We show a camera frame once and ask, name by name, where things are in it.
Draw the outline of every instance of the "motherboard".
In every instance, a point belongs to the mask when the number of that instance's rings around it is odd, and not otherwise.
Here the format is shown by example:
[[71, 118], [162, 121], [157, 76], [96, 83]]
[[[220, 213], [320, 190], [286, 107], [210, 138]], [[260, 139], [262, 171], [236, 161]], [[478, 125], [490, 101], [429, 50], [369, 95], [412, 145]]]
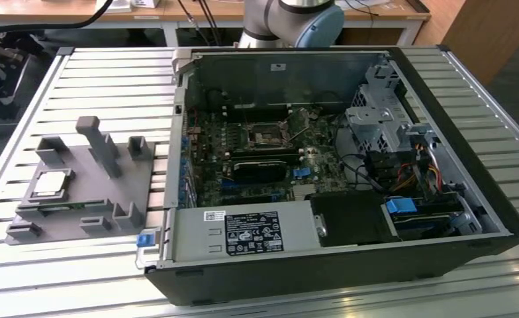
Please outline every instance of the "motherboard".
[[301, 201], [348, 189], [333, 147], [337, 115], [282, 105], [278, 121], [254, 121], [249, 108], [188, 114], [196, 206]]

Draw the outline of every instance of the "power cable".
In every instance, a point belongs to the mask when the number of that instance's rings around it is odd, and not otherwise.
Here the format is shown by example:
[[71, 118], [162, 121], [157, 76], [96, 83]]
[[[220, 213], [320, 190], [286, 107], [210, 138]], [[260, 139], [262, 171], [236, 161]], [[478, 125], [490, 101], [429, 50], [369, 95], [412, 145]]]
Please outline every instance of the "power cable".
[[198, 23], [197, 23], [196, 18], [194, 18], [193, 15], [190, 14], [190, 12], [189, 12], [188, 8], [185, 7], [185, 5], [182, 4], [181, 0], [177, 0], [177, 2], [180, 3], [182, 12], [185, 12], [185, 16], [188, 17], [188, 21], [189, 21], [190, 25], [194, 26], [198, 35], [204, 38], [205, 43], [206, 43], [206, 46], [210, 46], [210, 42], [209, 42], [209, 40], [208, 40], [205, 34], [204, 34], [202, 31], [201, 31], [201, 28], [200, 28], [200, 26], [198, 26]]
[[84, 28], [91, 25], [101, 15], [105, 13], [107, 9], [111, 7], [113, 0], [107, 0], [101, 8], [97, 10], [95, 15], [83, 22], [79, 23], [39, 23], [33, 25], [5, 25], [0, 26], [0, 33], [4, 32], [23, 32], [23, 31], [35, 31], [35, 30], [56, 30], [56, 29], [69, 29], [69, 28]]
[[201, 9], [206, 18], [206, 22], [209, 22], [213, 37], [214, 37], [214, 42], [217, 46], [221, 46], [221, 41], [220, 41], [220, 35], [218, 35], [218, 30], [217, 30], [217, 22], [214, 21], [214, 17], [210, 14], [210, 9], [209, 5], [206, 5], [206, 2], [204, 0], [198, 0], [198, 4], [201, 5]]
[[377, 13], [373, 13], [372, 12], [372, 8], [369, 5], [366, 5], [365, 3], [362, 3], [360, 0], [354, 0], [357, 3], [360, 3], [362, 6], [365, 6], [368, 8], [368, 11], [364, 11], [364, 10], [360, 10], [358, 8], [354, 8], [354, 6], [350, 4], [350, 0], [345, 0], [346, 1], [346, 4], [348, 6], [357, 10], [357, 12], [362, 12], [365, 14], [369, 15], [369, 18], [372, 19], [372, 23], [370, 23], [370, 26], [369, 26], [369, 32], [368, 32], [368, 39], [366, 39], [366, 45], [369, 45], [369, 41], [372, 39], [372, 31], [374, 29], [374, 17], [378, 17], [380, 15]]

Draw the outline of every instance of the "barcode sticker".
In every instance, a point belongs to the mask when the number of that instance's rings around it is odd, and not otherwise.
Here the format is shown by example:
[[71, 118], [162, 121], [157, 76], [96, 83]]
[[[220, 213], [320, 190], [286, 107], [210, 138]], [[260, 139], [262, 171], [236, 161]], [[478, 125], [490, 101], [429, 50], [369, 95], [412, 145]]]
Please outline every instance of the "barcode sticker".
[[224, 221], [226, 211], [205, 211], [205, 221]]
[[158, 20], [160, 17], [157, 15], [136, 15], [136, 20]]

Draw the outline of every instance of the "white label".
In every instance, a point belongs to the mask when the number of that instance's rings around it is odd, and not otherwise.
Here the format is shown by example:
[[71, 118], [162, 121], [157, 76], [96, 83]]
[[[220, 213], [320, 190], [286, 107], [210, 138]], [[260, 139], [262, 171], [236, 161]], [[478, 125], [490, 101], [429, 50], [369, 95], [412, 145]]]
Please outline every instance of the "white label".
[[205, 211], [205, 221], [224, 221], [226, 211]]
[[286, 69], [286, 64], [272, 64], [272, 72], [285, 71]]
[[136, 15], [136, 20], [158, 20], [160, 17], [157, 15]]

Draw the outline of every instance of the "sticker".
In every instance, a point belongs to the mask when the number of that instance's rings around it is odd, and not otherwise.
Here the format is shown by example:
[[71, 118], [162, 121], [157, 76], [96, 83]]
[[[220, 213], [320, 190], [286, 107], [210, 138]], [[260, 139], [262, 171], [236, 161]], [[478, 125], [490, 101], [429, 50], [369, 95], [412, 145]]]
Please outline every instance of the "sticker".
[[272, 72], [285, 71], [286, 69], [286, 64], [272, 64]]
[[226, 253], [230, 256], [281, 252], [284, 240], [277, 212], [226, 215], [222, 212], [226, 229]]
[[136, 20], [158, 20], [160, 17], [157, 15], [136, 15]]
[[226, 211], [205, 211], [205, 221], [222, 221]]

